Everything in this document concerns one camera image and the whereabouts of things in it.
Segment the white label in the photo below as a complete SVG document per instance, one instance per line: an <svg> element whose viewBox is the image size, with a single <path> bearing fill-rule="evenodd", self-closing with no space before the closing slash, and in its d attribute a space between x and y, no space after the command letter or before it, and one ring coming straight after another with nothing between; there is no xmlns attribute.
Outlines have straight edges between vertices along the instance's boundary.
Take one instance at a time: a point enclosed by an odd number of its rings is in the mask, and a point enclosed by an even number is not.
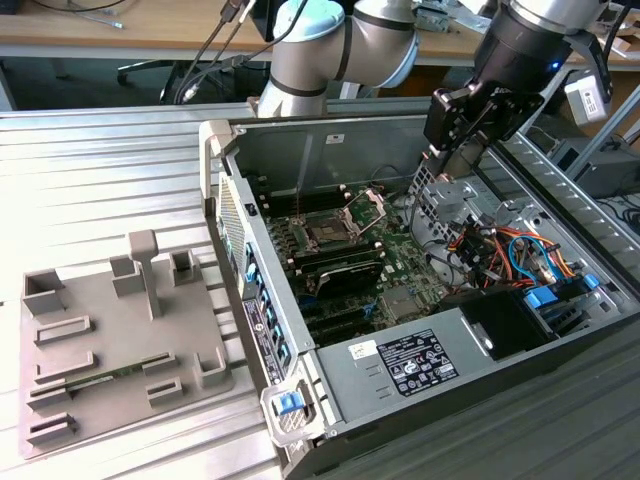
<svg viewBox="0 0 640 480"><path fill-rule="evenodd" d="M344 142L344 133L338 133L336 135L327 135L327 145L333 145L335 143Z"/></svg>
<svg viewBox="0 0 640 480"><path fill-rule="evenodd" d="M364 357L369 357L371 355L375 355L376 353L378 353L378 350L376 350L375 340L367 340L366 342L350 345L349 351L351 352L351 356L353 357L354 360L358 360Z"/></svg>
<svg viewBox="0 0 640 480"><path fill-rule="evenodd" d="M596 100L595 92L589 89L582 94L582 101L584 102L584 108L587 111L587 117L592 118L598 115L599 108Z"/></svg>

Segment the aluminum extrusion table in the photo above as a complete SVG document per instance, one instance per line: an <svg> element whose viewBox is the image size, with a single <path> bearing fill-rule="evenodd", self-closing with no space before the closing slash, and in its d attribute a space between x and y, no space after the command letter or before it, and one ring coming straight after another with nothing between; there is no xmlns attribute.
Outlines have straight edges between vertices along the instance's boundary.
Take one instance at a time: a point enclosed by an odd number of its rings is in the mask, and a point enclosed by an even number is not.
<svg viewBox="0 0 640 480"><path fill-rule="evenodd" d="M357 111L399 105L426 108L416 99L378 99L358 102ZM0 476L281 478L198 191L200 122L250 114L236 104L0 115ZM25 462L16 428L20 268L76 264L61 269L67 278L107 269L104 260L134 225L155 228L165 254L193 248L207 266L237 385L222 397ZM637 478L639 395L636 322L555 372L323 478Z"/></svg>

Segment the power supply label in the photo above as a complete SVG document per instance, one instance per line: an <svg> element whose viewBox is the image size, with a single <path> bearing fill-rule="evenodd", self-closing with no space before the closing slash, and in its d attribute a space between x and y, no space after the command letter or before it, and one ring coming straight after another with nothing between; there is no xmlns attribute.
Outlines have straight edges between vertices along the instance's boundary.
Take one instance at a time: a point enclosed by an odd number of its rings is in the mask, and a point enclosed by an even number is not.
<svg viewBox="0 0 640 480"><path fill-rule="evenodd" d="M458 376L433 330L378 345L378 353L398 392L405 397Z"/></svg>

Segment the open computer chassis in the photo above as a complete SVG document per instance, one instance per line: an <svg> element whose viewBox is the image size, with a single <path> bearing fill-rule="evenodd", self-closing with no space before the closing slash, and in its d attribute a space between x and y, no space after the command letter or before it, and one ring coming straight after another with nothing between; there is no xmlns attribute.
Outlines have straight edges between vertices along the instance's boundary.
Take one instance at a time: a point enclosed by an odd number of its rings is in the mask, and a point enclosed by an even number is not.
<svg viewBox="0 0 640 480"><path fill-rule="evenodd" d="M208 127L225 140L215 202L201 146L205 213L289 478L553 370L640 316L638 244L523 136L463 178L434 177L424 120Z"/></svg>

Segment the circuit board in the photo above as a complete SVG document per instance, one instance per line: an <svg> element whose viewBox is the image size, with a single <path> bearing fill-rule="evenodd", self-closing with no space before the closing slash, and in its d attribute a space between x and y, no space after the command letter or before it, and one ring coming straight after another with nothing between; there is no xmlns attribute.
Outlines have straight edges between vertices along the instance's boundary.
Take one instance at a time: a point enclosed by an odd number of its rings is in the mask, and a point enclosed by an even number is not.
<svg viewBox="0 0 640 480"><path fill-rule="evenodd" d="M354 192L357 201L346 207L348 220L345 207L265 219L309 331L323 346L424 317L447 294L397 210L375 191L380 203L373 205L361 195L367 192ZM335 261L312 273L296 266L307 266L321 254L335 254ZM323 273L357 268L362 272L357 279L323 297L318 285Z"/></svg>

